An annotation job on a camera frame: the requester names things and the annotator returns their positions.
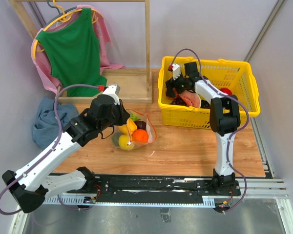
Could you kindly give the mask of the clear zip top bag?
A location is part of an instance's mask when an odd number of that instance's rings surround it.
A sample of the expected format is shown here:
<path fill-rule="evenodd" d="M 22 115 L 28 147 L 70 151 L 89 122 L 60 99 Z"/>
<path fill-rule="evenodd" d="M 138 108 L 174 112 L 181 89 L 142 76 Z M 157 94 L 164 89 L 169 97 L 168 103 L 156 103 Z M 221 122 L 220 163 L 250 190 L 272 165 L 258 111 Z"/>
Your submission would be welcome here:
<path fill-rule="evenodd" d="M 157 132 L 148 113 L 127 110 L 129 119 L 126 124 L 116 126 L 111 136 L 111 145 L 120 150 L 131 151 L 153 143 Z"/>

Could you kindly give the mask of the yellow toy lemon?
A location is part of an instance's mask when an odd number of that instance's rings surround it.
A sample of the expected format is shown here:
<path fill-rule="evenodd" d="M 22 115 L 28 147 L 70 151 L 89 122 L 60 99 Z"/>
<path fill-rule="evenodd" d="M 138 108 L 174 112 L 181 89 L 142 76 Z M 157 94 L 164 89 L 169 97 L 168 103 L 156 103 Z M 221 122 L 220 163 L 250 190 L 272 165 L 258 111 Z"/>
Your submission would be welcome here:
<path fill-rule="evenodd" d="M 118 144 L 121 149 L 128 151 L 135 147 L 134 143 L 130 141 L 130 137 L 125 134 L 119 136 Z"/>

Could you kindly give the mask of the orange toy tangerine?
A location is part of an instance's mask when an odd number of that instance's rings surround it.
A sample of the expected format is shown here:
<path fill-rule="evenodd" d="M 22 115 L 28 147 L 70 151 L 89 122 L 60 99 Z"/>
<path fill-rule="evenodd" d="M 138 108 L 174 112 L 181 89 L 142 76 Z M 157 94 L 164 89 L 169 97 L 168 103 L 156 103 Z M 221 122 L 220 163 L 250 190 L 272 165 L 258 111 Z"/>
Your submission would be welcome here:
<path fill-rule="evenodd" d="M 143 129 L 137 129 L 133 134 L 132 134 L 132 139 L 134 141 L 142 142 L 142 143 L 147 143 L 148 142 L 148 133 L 146 130 Z"/>

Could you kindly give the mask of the dark purple toy plum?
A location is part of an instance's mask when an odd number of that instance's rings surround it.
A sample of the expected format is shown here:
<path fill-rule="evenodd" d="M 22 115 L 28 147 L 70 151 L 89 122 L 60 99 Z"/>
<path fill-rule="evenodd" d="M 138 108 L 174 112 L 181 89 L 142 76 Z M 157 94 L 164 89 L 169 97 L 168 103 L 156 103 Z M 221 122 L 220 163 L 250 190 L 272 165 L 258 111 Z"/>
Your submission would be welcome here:
<path fill-rule="evenodd" d="M 145 121 L 137 120 L 137 121 L 134 121 L 134 123 L 136 124 L 137 129 L 146 130 L 146 128 L 147 128 L 147 123 Z"/>

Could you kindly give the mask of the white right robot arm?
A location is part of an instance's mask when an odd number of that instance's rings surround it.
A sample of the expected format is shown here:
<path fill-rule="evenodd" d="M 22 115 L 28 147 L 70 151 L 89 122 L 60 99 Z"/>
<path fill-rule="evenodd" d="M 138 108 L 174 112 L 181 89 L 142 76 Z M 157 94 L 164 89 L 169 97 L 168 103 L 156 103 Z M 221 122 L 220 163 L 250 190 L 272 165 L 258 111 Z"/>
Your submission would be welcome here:
<path fill-rule="evenodd" d="M 176 63 L 171 64 L 168 70 L 172 72 L 172 78 L 166 81 L 168 97 L 190 91 L 201 95 L 210 105 L 209 124 L 216 136 L 217 159 L 212 182 L 207 187 L 217 195 L 223 195 L 225 192 L 231 192 L 235 196 L 241 195 L 231 163 L 235 132 L 241 124 L 237 97 L 227 95 L 216 88 L 200 74 L 196 62 L 186 63 L 184 74 L 181 72 L 181 66 Z"/>

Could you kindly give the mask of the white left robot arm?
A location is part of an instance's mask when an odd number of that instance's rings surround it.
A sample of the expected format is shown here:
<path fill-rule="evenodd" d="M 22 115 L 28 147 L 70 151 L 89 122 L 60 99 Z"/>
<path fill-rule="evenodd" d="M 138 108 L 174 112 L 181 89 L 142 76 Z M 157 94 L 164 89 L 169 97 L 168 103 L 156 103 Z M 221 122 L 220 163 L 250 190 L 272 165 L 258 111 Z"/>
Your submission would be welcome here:
<path fill-rule="evenodd" d="M 126 124 L 129 113 L 116 93 L 114 85 L 93 99 L 89 108 L 60 130 L 53 143 L 31 162 L 13 172 L 6 171 L 2 179 L 25 214 L 40 207 L 44 201 L 61 193 L 89 193 L 95 187 L 95 176 L 86 167 L 72 173 L 49 178 L 48 175 L 67 157 L 91 140 L 102 136 L 108 127 Z"/>

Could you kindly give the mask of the yellow toy bell pepper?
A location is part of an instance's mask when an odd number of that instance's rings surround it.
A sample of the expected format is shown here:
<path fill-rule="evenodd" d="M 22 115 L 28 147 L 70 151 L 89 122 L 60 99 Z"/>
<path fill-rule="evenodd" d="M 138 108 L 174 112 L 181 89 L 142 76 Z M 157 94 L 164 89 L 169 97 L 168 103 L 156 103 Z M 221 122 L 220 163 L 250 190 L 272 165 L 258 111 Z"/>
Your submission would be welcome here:
<path fill-rule="evenodd" d="M 132 135 L 137 130 L 137 125 L 129 118 L 126 124 L 119 126 L 119 130 L 124 134 Z"/>

